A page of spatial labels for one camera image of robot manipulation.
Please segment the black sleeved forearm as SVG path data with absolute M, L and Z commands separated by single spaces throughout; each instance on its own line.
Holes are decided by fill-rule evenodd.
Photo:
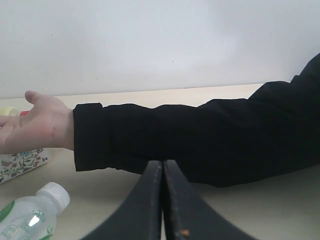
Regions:
M 141 174 L 151 160 L 174 160 L 190 182 L 215 187 L 292 173 L 320 162 L 320 58 L 247 99 L 197 107 L 79 104 L 73 119 L 79 172 Z

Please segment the open bare human hand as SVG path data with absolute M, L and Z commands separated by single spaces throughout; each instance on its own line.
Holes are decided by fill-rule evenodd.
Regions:
M 74 116 L 60 99 L 27 91 L 33 108 L 23 116 L 0 117 L 0 153 L 15 154 L 43 148 L 74 149 Z

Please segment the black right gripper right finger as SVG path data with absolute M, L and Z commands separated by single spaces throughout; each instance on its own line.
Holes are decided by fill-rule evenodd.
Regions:
M 174 160 L 163 163 L 162 210 L 168 240 L 253 240 L 213 210 Z

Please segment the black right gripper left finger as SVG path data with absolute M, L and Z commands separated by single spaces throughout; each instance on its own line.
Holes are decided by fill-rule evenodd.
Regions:
M 84 240 L 159 240 L 162 229 L 160 161 L 150 161 L 118 209 Z

